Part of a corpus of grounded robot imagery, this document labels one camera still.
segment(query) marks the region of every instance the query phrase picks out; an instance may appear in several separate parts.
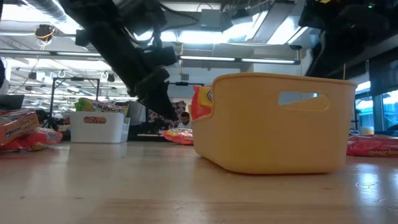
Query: ceiling light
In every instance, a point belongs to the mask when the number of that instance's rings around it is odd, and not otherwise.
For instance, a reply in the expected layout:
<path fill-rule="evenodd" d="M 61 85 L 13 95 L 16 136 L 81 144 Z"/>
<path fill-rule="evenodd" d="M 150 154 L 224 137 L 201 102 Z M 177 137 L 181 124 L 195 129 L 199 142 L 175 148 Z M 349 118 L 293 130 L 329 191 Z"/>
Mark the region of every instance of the ceiling light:
<path fill-rule="evenodd" d="M 137 40 L 143 41 L 150 39 L 152 37 L 152 33 L 152 31 L 147 31 L 140 36 L 138 36 L 137 34 L 134 34 L 134 36 Z M 175 42 L 177 41 L 177 36 L 172 31 L 165 31 L 160 34 L 160 39 L 163 42 Z"/>
<path fill-rule="evenodd" d="M 100 57 L 98 53 L 85 53 L 85 52 L 57 52 L 59 56 L 81 56 L 81 57 Z"/>
<path fill-rule="evenodd" d="M 97 89 L 97 86 L 79 86 L 80 88 L 92 88 Z M 117 90 L 115 86 L 100 86 L 100 90 Z"/>
<path fill-rule="evenodd" d="M 32 108 L 32 109 L 47 109 L 45 106 L 22 106 L 23 108 Z"/>
<path fill-rule="evenodd" d="M 59 85 L 64 85 L 64 86 L 69 86 L 69 84 L 62 82 L 60 80 L 55 81 L 56 83 L 58 83 Z"/>
<path fill-rule="evenodd" d="M 41 51 L 41 50 L 6 50 L 6 49 L 1 49 L 0 54 L 51 55 L 50 52 Z"/>
<path fill-rule="evenodd" d="M 246 40 L 251 40 L 254 37 L 256 32 L 259 30 L 262 22 L 264 22 L 264 19 L 266 19 L 267 13 L 268 11 L 263 11 L 260 14 L 256 14 L 253 16 L 253 21 L 255 22 L 250 32 L 246 35 Z"/>
<path fill-rule="evenodd" d="M 210 31 L 183 31 L 178 41 L 188 44 L 219 44 L 222 43 L 221 32 Z"/>
<path fill-rule="evenodd" d="M 249 63 L 281 63 L 293 65 L 296 63 L 295 60 L 279 60 L 279 59 L 258 59 L 258 58 L 242 58 L 242 62 Z"/>
<path fill-rule="evenodd" d="M 86 90 L 80 90 L 80 92 L 86 93 L 86 94 L 88 94 L 89 96 L 95 96 L 94 93 L 90 93 L 89 91 L 86 91 Z"/>
<path fill-rule="evenodd" d="M 9 95 L 21 95 L 21 93 L 10 93 Z M 31 93 L 27 93 L 24 94 L 25 96 L 36 96 L 38 98 L 40 97 L 51 97 L 51 94 L 31 94 Z M 68 97 L 68 98 L 88 98 L 88 99 L 92 99 L 95 100 L 96 96 L 91 96 L 91 95 L 63 95 L 63 94 L 57 94 L 54 95 L 54 98 L 64 98 L 64 97 Z M 131 100 L 131 101 L 136 101 L 138 100 L 137 97 L 131 97 L 131 96 L 108 96 L 111 99 L 114 100 Z M 99 96 L 98 100 L 107 100 L 106 96 Z"/>
<path fill-rule="evenodd" d="M 79 93 L 80 92 L 80 90 L 78 88 L 76 88 L 76 87 L 68 87 L 67 91 L 73 92 L 73 93 Z"/>
<path fill-rule="evenodd" d="M 295 33 L 293 35 L 293 37 L 291 37 L 287 43 L 288 44 L 292 44 L 295 40 L 297 40 L 298 37 L 300 37 L 306 30 L 308 29 L 308 27 L 301 27 L 297 33 Z"/>
<path fill-rule="evenodd" d="M 180 56 L 182 60 L 212 60 L 212 61 L 224 61 L 224 62 L 233 62 L 235 58 L 228 57 L 201 57 L 201 56 Z"/>
<path fill-rule="evenodd" d="M 75 70 L 95 70 L 95 71 L 110 71 L 112 68 L 102 60 L 58 60 L 64 66 L 74 68 Z"/>

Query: fluorescent light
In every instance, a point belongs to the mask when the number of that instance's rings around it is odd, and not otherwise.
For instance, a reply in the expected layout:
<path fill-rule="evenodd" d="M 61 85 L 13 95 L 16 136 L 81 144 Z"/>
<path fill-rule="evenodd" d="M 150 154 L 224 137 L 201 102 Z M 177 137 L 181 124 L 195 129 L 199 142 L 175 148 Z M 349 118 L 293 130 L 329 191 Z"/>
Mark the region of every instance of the fluorescent light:
<path fill-rule="evenodd" d="M 51 97 L 51 94 L 33 94 L 33 93 L 10 93 L 9 95 L 25 95 L 25 96 L 37 96 L 37 97 Z M 56 94 L 54 95 L 54 98 L 64 98 L 64 97 L 69 97 L 69 98 L 88 98 L 95 100 L 95 96 L 90 96 L 90 95 L 66 95 L 66 94 Z M 131 97 L 131 96 L 99 96 L 98 100 L 107 100 L 106 97 L 110 99 L 115 99 L 115 100 L 137 100 L 137 97 Z"/>
<path fill-rule="evenodd" d="M 296 27 L 294 17 L 288 16 L 274 32 L 267 44 L 286 44 L 299 29 L 300 27 Z"/>
<path fill-rule="evenodd" d="M 183 31 L 178 41 L 188 44 L 219 44 L 223 42 L 223 34 L 209 31 Z"/>
<path fill-rule="evenodd" d="M 47 109 L 45 106 L 22 106 L 23 108 L 33 108 L 33 109 Z"/>
<path fill-rule="evenodd" d="M 242 62 L 250 63 L 281 63 L 293 65 L 296 63 L 294 60 L 279 60 L 279 59 L 257 59 L 257 58 L 242 58 Z"/>
<path fill-rule="evenodd" d="M 138 36 L 137 34 L 134 34 L 134 36 L 136 37 L 137 40 L 143 41 L 150 39 L 152 37 L 152 33 L 153 33 L 152 31 L 147 31 L 141 34 L 140 36 Z M 163 42 L 175 42 L 177 41 L 177 36 L 172 31 L 165 31 L 160 34 L 160 39 Z"/>
<path fill-rule="evenodd" d="M 61 82 L 60 80 L 55 81 L 55 83 L 58 83 L 58 84 L 64 85 L 64 86 L 69 86 L 69 84 L 67 84 L 65 82 Z"/>
<path fill-rule="evenodd" d="M 371 82 L 367 81 L 367 82 L 359 84 L 358 87 L 355 89 L 355 92 L 362 91 L 362 90 L 368 89 L 370 87 L 371 87 Z"/>
<path fill-rule="evenodd" d="M 90 92 L 88 92 L 88 91 L 86 91 L 86 90 L 80 90 L 82 93 L 86 93 L 86 94 L 89 94 L 89 95 L 91 95 L 91 96 L 95 96 L 95 94 L 94 93 L 90 93 Z"/>
<path fill-rule="evenodd" d="M 48 51 L 41 50 L 0 50 L 1 54 L 22 54 L 22 55 L 51 55 Z"/>
<path fill-rule="evenodd" d="M 300 37 L 306 30 L 308 29 L 308 27 L 301 27 L 298 32 L 296 34 L 293 35 L 293 37 L 291 37 L 287 43 L 291 44 L 293 43 L 298 37 Z"/>
<path fill-rule="evenodd" d="M 62 65 L 76 70 L 111 71 L 112 68 L 101 60 L 58 60 Z"/>
<path fill-rule="evenodd" d="M 76 88 L 76 87 L 67 87 L 67 90 L 75 92 L 75 93 L 79 93 L 80 92 L 80 90 L 78 88 Z"/>
<path fill-rule="evenodd" d="M 214 60 L 214 61 L 224 61 L 224 62 L 233 62 L 235 58 L 228 57 L 201 57 L 201 56 L 180 56 L 182 60 Z"/>
<path fill-rule="evenodd" d="M 97 89 L 97 86 L 79 86 L 80 88 L 92 88 Z M 115 90 L 117 89 L 115 86 L 100 86 L 100 90 Z"/>
<path fill-rule="evenodd" d="M 259 30 L 262 22 L 264 22 L 264 19 L 266 19 L 267 13 L 268 13 L 268 11 L 263 11 L 260 14 L 256 14 L 253 16 L 253 21 L 255 21 L 255 22 L 253 24 L 252 29 L 246 35 L 245 40 L 251 40 L 254 37 L 256 32 Z"/>
<path fill-rule="evenodd" d="M 98 53 L 85 53 L 85 52 L 57 52 L 59 56 L 82 56 L 82 57 L 100 57 Z"/>

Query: desk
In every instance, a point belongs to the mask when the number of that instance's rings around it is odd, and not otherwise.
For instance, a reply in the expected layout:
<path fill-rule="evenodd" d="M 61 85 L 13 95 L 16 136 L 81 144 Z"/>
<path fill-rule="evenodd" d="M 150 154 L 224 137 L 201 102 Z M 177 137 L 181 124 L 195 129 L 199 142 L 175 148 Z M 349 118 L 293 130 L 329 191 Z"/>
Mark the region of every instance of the desk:
<path fill-rule="evenodd" d="M 398 159 L 325 175 L 239 175 L 191 146 L 62 144 L 0 155 L 2 224 L 398 223 Z"/>

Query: snack bag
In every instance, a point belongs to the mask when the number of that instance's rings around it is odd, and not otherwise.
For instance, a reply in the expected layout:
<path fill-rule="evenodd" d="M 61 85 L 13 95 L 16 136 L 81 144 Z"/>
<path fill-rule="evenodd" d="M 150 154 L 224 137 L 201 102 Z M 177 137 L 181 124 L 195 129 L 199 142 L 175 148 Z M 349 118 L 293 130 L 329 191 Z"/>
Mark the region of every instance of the snack bag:
<path fill-rule="evenodd" d="M 185 128 L 173 128 L 167 131 L 163 131 L 163 136 L 169 141 L 176 142 L 179 144 L 190 144 L 193 145 L 193 135 L 191 129 Z"/>
<path fill-rule="evenodd" d="M 213 93 L 211 86 L 193 86 L 195 93 L 192 98 L 192 119 L 208 115 L 213 109 Z"/>
<path fill-rule="evenodd" d="M 40 126 L 35 110 L 0 112 L 0 146 Z"/>
<path fill-rule="evenodd" d="M 347 156 L 398 157 L 398 138 L 383 135 L 350 136 Z"/>
<path fill-rule="evenodd" d="M 124 117 L 127 115 L 128 106 L 111 105 L 87 98 L 80 98 L 75 103 L 76 111 L 93 111 L 93 112 L 107 112 L 107 113 L 122 113 Z"/>
<path fill-rule="evenodd" d="M 48 128 L 36 128 L 33 131 L 0 147 L 0 152 L 39 151 L 49 145 L 57 144 L 62 133 Z"/>

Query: orange snack box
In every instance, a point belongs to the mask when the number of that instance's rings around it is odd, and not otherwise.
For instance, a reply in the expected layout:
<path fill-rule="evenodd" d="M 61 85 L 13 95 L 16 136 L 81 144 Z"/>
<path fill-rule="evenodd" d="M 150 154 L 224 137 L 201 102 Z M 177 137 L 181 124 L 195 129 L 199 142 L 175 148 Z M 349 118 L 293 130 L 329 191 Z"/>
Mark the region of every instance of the orange snack box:
<path fill-rule="evenodd" d="M 35 110 L 0 112 L 0 146 L 40 126 Z"/>

